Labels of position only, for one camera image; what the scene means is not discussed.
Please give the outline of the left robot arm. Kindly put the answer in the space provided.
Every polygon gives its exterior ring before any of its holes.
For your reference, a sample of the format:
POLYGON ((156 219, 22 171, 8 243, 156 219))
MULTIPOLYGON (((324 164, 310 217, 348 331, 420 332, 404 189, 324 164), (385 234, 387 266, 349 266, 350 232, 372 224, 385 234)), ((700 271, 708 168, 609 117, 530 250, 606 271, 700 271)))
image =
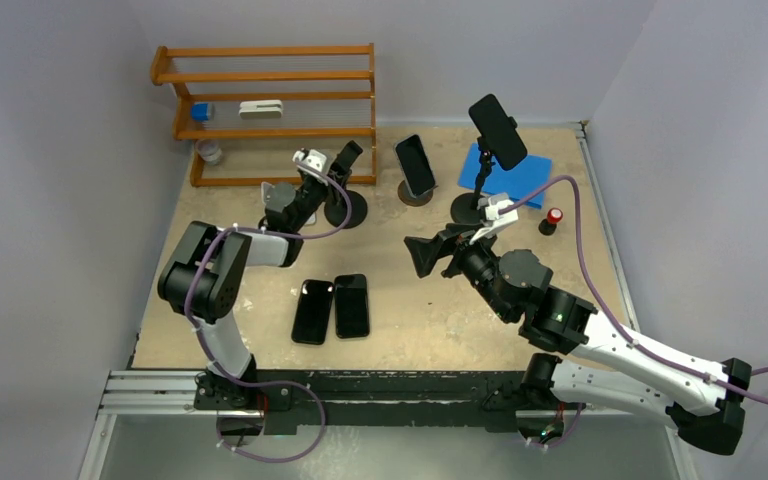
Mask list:
POLYGON ((162 269, 159 297, 190 322, 207 358, 205 390, 219 390, 232 408, 252 405, 263 385, 233 317, 246 268, 291 266, 310 238, 303 227, 320 209, 326 211, 329 235, 362 222, 365 201, 347 187, 362 152, 354 141, 335 157, 315 149, 296 151, 292 161, 300 185, 281 182, 264 189, 257 226, 220 228, 193 221, 162 269))

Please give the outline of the black phone from silver stand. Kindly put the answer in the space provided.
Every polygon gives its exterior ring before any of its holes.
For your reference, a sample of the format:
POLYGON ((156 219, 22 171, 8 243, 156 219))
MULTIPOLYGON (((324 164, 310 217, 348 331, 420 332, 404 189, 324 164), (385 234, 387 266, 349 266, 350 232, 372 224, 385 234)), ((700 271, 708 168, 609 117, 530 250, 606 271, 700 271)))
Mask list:
POLYGON ((334 284, 324 280, 305 280, 300 288, 291 339, 295 343, 322 345, 326 340, 334 284))

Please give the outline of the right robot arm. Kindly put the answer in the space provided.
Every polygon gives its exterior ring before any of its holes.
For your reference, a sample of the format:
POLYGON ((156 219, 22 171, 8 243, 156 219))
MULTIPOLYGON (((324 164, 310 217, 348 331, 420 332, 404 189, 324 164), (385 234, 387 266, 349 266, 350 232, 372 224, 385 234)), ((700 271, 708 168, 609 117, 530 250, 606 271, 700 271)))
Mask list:
POLYGON ((449 259, 445 278, 464 276, 504 323, 538 348, 521 381, 536 407, 593 404, 634 413, 674 429, 708 453, 735 453, 743 434, 743 391, 751 367, 731 358, 698 359, 624 325, 591 302, 551 285, 552 270, 529 249, 498 255, 470 225, 448 224, 432 238, 404 244, 416 274, 449 259))

